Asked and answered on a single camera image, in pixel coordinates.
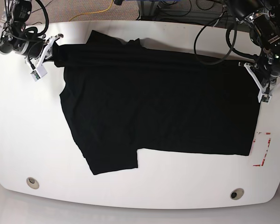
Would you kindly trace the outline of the black t-shirt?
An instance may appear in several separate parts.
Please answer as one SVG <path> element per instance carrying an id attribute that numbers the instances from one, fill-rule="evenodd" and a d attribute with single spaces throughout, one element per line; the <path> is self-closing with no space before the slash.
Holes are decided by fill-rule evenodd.
<path id="1" fill-rule="evenodd" d="M 142 148 L 250 154 L 259 90 L 237 60 L 205 66 L 92 31 L 85 44 L 55 44 L 53 62 L 64 69 L 62 111 L 94 175 L 137 168 Z"/>

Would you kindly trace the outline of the red tape rectangle marking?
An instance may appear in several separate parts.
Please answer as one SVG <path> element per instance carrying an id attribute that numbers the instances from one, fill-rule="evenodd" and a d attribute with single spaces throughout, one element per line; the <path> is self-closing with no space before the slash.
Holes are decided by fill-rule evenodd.
<path id="1" fill-rule="evenodd" d="M 249 164 L 253 167 L 262 167 L 270 146 L 272 133 L 256 132 L 249 154 Z"/>

